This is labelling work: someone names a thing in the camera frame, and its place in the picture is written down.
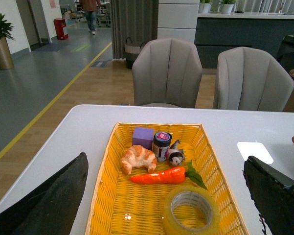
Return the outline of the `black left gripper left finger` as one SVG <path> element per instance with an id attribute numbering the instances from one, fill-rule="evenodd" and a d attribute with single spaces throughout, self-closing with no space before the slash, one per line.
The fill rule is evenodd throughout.
<path id="1" fill-rule="evenodd" d="M 89 163 L 84 152 L 0 213 L 0 235 L 68 235 L 83 198 Z"/>

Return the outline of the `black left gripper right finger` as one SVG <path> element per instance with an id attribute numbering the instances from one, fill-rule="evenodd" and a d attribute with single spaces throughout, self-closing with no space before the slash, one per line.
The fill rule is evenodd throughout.
<path id="1" fill-rule="evenodd" d="M 249 156 L 244 178 L 251 199 L 273 235 L 294 235 L 294 180 Z"/>

